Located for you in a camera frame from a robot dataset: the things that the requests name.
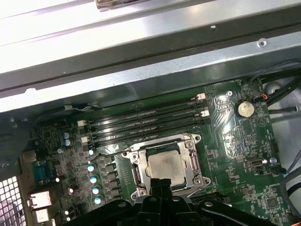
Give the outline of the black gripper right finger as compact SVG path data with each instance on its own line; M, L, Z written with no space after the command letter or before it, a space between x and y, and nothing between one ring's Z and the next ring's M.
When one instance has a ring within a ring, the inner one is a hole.
M162 197L172 226L257 226L250 214L215 200L202 200L198 206L187 203L171 191L171 180L162 179Z

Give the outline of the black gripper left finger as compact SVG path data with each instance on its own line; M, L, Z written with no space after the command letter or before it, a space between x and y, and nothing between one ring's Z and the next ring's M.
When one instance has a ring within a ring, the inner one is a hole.
M68 226L159 226L162 212L162 185L164 179L150 180L150 194L131 204L115 200L83 216L77 217Z

